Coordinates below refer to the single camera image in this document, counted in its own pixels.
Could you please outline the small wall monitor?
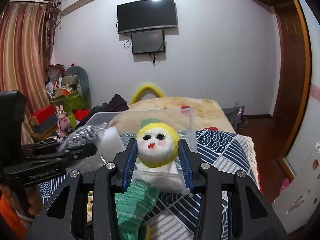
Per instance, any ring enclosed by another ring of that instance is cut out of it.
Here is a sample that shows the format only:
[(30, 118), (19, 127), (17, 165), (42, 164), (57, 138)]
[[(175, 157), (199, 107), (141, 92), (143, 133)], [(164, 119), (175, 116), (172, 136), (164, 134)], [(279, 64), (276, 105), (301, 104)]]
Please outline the small wall monitor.
[(165, 35), (162, 29), (132, 33), (131, 41), (133, 55), (165, 52)]

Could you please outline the grey striped sock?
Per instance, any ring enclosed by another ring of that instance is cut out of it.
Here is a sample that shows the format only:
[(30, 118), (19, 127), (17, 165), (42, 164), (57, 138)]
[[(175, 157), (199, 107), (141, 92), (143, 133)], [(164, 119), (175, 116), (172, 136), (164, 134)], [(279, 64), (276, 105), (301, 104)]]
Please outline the grey striped sock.
[(93, 144), (98, 146), (104, 137), (107, 123), (84, 125), (73, 131), (59, 146), (59, 152)]

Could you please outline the blue patterned tablecloth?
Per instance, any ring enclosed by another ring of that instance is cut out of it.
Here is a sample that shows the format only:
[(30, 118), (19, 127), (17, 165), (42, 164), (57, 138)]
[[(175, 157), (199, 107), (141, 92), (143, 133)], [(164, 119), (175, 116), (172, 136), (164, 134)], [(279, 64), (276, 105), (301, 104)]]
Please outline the blue patterned tablecloth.
[[(252, 138), (229, 132), (202, 129), (195, 132), (196, 152), (202, 161), (219, 171), (245, 171), (259, 184), (258, 166)], [(148, 171), (138, 165), (132, 175), (129, 194), (150, 190), (147, 211), (139, 218), (151, 229), (152, 239), (192, 239), (199, 215), (201, 195), (196, 184), (184, 179), (180, 159), (172, 172)]]

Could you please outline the brown wooden door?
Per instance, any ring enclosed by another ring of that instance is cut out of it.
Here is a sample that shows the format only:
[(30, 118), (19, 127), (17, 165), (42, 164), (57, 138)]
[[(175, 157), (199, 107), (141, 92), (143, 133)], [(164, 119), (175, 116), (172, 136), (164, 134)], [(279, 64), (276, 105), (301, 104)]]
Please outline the brown wooden door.
[(274, 109), (276, 125), (284, 133), (279, 157), (288, 155), (300, 130), (311, 82), (310, 37), (301, 7), (294, 2), (275, 6), (280, 37), (280, 79)]

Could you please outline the beige floral quilt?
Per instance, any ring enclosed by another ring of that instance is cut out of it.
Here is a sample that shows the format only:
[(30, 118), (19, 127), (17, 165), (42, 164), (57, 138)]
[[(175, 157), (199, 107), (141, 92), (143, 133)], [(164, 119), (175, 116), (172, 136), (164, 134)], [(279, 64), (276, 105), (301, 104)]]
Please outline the beige floral quilt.
[(209, 99), (192, 99), (181, 96), (142, 100), (116, 115), (109, 123), (120, 132), (136, 133), (150, 122), (162, 122), (177, 131), (193, 128), (216, 128), (235, 133), (220, 105)]

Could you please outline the large wall television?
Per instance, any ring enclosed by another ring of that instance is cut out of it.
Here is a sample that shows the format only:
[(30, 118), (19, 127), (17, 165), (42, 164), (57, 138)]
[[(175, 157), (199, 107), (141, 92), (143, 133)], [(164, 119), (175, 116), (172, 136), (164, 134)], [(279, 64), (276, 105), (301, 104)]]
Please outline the large wall television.
[(175, 0), (141, 0), (117, 6), (118, 33), (176, 28)]

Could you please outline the red box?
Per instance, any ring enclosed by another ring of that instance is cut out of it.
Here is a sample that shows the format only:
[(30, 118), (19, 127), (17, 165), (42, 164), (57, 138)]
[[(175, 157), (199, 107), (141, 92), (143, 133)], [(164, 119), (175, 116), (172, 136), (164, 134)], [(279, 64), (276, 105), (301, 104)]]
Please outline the red box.
[(55, 113), (52, 105), (44, 106), (29, 116), (31, 126), (39, 126)]

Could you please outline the clear plastic storage box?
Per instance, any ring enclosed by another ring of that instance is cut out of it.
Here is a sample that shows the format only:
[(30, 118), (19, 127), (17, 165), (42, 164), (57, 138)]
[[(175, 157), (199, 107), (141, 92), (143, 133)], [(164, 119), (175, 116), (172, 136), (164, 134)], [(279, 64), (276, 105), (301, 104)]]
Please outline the clear plastic storage box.
[(178, 140), (184, 139), (196, 151), (194, 110), (191, 107), (153, 111), (100, 112), (87, 125), (105, 126), (98, 147), (100, 161), (109, 163), (127, 147), (138, 145), (132, 178), (143, 180), (165, 193), (189, 194), (180, 160)]

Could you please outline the dark backpack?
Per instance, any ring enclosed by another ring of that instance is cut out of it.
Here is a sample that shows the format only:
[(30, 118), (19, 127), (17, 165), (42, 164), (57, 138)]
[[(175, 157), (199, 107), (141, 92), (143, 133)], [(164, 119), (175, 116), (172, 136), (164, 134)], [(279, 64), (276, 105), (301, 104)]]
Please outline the dark backpack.
[(239, 128), (245, 128), (248, 123), (248, 119), (244, 116), (244, 110), (244, 106), (223, 109), (225, 116), (235, 131)]

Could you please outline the black clothes pile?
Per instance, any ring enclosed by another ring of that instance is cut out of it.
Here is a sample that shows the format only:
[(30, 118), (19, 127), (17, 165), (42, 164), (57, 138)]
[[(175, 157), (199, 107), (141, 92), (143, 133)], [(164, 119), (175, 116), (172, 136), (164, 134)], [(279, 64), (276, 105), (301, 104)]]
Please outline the black clothes pile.
[(103, 103), (101, 106), (93, 107), (89, 113), (84, 117), (84, 119), (77, 124), (76, 129), (84, 126), (88, 120), (95, 115), (95, 113), (100, 112), (123, 112), (129, 110), (127, 102), (119, 95), (115, 94), (109, 103)]

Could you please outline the striped brown curtain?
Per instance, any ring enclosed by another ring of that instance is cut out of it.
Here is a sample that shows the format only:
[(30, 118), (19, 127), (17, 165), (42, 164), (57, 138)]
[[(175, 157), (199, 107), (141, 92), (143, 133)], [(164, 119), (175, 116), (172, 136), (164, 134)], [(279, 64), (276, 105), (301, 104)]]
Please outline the striped brown curtain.
[(1, 12), (1, 91), (19, 90), (27, 98), (22, 144), (33, 142), (29, 116), (49, 104), (45, 83), (58, 14), (57, 0), (12, 2)]

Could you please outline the green knit glove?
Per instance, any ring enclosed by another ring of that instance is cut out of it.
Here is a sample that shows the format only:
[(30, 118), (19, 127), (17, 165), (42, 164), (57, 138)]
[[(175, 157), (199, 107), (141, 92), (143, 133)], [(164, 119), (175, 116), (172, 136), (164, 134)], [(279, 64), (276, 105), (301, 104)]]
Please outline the green knit glove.
[(145, 215), (156, 204), (160, 191), (143, 180), (135, 180), (125, 193), (116, 193), (116, 211), (121, 239), (137, 239)]

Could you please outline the yellow curved pool noodle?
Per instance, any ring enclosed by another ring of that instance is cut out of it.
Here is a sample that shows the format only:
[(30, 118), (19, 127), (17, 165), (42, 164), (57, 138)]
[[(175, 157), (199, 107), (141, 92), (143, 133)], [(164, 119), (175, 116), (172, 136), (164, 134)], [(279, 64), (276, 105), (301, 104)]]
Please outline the yellow curved pool noodle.
[(156, 98), (165, 97), (164, 92), (158, 86), (153, 83), (145, 83), (136, 90), (130, 101), (130, 105), (141, 101), (147, 94), (152, 94)]

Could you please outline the pink bunny doll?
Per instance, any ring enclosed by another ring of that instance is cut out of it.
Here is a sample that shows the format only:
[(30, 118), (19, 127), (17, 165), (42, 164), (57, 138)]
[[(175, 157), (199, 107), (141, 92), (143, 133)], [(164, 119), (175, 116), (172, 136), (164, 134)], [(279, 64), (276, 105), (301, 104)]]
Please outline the pink bunny doll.
[(57, 135), (63, 139), (67, 136), (67, 133), (71, 131), (71, 123), (63, 109), (63, 105), (56, 106), (57, 117)]

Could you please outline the grey neck pillow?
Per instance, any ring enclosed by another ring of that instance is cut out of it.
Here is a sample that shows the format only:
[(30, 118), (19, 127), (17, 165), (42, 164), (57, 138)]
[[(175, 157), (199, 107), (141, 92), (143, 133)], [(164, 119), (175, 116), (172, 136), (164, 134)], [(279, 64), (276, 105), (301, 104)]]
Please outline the grey neck pillow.
[(89, 100), (91, 98), (90, 96), (90, 87), (89, 87), (89, 80), (87, 72), (84, 70), (84, 68), (80, 66), (71, 66), (66, 69), (65, 76), (77, 76), (78, 83), (76, 84), (76, 88), (78, 93), (84, 97), (85, 99)]

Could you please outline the green cardboard box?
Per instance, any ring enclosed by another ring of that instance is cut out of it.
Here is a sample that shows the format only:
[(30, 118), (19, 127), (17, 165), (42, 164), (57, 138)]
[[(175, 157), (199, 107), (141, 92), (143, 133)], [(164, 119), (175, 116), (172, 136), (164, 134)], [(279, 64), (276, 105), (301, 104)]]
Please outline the green cardboard box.
[(54, 108), (56, 108), (56, 106), (63, 105), (63, 109), (67, 114), (72, 111), (86, 109), (88, 107), (88, 100), (82, 97), (77, 91), (65, 96), (50, 99), (49, 102), (54, 106)]

